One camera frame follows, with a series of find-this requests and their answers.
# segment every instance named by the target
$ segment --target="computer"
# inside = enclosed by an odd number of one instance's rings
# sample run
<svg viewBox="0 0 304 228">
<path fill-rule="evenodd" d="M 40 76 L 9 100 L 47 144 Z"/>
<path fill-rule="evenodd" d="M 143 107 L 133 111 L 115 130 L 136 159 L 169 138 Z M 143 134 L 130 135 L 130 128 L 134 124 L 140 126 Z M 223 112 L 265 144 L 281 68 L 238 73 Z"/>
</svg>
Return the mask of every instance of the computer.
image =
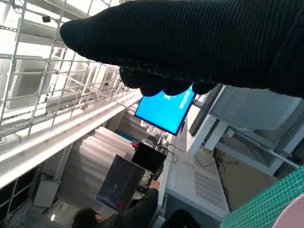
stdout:
<svg viewBox="0 0 304 228">
<path fill-rule="evenodd" d="M 140 142 L 132 158 L 132 162 L 156 175 L 166 158 L 166 154 Z"/>
<path fill-rule="evenodd" d="M 144 173 L 145 169 L 140 166 L 118 155 L 115 156 L 97 200 L 118 212 L 125 211 Z"/>
<path fill-rule="evenodd" d="M 134 116 L 168 133 L 177 135 L 194 97 L 192 86 L 176 96 L 168 96 L 163 91 L 155 96 L 144 96 Z"/>
</svg>

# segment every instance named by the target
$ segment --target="blue screen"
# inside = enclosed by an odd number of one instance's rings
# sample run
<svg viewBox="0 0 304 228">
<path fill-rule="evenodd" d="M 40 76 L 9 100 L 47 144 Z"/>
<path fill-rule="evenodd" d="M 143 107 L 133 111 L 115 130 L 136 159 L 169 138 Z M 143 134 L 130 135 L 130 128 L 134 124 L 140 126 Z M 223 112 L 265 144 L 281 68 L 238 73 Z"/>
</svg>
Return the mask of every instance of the blue screen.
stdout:
<svg viewBox="0 0 304 228">
<path fill-rule="evenodd" d="M 163 91 L 155 96 L 144 96 L 138 105 L 135 116 L 176 134 L 193 97 L 192 86 L 176 96 L 168 96 Z"/>
</svg>

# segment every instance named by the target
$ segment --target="vent grille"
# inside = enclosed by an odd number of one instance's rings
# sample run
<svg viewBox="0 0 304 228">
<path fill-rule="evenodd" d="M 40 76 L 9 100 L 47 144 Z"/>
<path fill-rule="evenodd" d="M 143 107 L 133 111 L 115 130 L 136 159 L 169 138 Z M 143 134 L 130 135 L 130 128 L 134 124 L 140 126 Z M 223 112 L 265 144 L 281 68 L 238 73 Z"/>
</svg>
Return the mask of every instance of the vent grille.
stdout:
<svg viewBox="0 0 304 228">
<path fill-rule="evenodd" d="M 225 209 L 219 184 L 200 172 L 195 171 L 194 173 L 196 196 L 218 208 Z"/>
</svg>

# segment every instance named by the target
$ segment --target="dark hair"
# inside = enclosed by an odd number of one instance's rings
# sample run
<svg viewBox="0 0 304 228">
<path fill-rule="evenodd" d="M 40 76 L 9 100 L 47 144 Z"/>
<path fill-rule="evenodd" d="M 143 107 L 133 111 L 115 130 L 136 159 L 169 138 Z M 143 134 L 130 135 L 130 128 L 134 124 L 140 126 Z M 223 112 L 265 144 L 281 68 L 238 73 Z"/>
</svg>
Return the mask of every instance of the dark hair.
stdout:
<svg viewBox="0 0 304 228">
<path fill-rule="evenodd" d="M 97 226 L 96 212 L 92 208 L 84 208 L 74 216 L 72 228 L 93 228 Z"/>
</svg>

